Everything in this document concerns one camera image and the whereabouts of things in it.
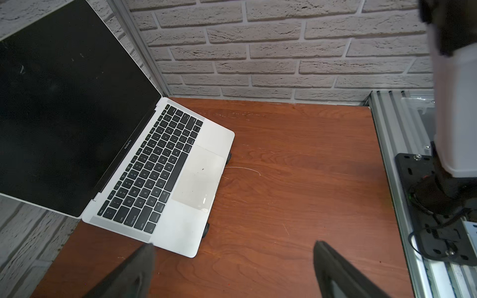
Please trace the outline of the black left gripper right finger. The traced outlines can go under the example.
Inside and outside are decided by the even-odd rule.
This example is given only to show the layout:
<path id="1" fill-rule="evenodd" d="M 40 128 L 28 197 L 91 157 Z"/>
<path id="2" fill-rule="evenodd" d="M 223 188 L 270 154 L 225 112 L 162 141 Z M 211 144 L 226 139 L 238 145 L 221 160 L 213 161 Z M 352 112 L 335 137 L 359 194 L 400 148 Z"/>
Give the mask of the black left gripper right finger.
<path id="1" fill-rule="evenodd" d="M 323 298 L 389 296 L 324 241 L 317 241 L 314 244 L 313 264 Z"/>

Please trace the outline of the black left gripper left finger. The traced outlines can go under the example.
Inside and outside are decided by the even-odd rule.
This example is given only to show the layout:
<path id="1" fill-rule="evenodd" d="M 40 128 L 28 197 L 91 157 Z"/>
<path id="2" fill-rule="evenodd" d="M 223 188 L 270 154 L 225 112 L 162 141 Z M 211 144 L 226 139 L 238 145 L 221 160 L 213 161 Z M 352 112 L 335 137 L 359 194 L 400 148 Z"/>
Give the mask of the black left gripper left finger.
<path id="1" fill-rule="evenodd" d="M 146 298 L 155 268 L 155 247 L 145 243 L 84 298 Z"/>

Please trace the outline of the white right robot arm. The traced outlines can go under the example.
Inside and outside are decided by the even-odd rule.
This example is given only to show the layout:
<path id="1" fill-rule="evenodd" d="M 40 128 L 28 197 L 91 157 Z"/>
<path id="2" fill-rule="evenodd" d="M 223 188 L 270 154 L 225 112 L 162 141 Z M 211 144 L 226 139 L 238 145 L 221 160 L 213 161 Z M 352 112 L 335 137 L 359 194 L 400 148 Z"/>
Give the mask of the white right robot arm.
<path id="1" fill-rule="evenodd" d="M 412 291 L 477 295 L 477 4 L 334 1 L 306 38 L 350 38 L 359 61 L 340 89 L 367 104 L 385 164 Z"/>

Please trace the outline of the silver laptop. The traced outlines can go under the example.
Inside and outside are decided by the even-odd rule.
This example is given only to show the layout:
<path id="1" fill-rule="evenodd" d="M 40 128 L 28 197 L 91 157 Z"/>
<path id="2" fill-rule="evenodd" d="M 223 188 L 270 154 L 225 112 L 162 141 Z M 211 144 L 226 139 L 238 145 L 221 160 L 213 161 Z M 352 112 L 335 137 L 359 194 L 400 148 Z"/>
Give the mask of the silver laptop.
<path id="1" fill-rule="evenodd" d="M 233 131 L 160 94 L 86 1 L 1 41 L 1 195 L 196 256 Z"/>

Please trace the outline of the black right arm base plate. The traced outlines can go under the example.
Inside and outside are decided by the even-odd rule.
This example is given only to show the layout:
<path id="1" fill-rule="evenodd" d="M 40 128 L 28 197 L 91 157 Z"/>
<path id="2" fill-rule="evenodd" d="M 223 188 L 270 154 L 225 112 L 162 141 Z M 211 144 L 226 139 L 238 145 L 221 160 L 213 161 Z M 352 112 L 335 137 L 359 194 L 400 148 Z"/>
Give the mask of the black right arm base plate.
<path id="1" fill-rule="evenodd" d="M 477 219 L 476 178 L 455 178 L 429 155 L 399 153 L 395 162 L 411 216 L 412 248 L 429 260 L 476 266 L 464 225 Z"/>

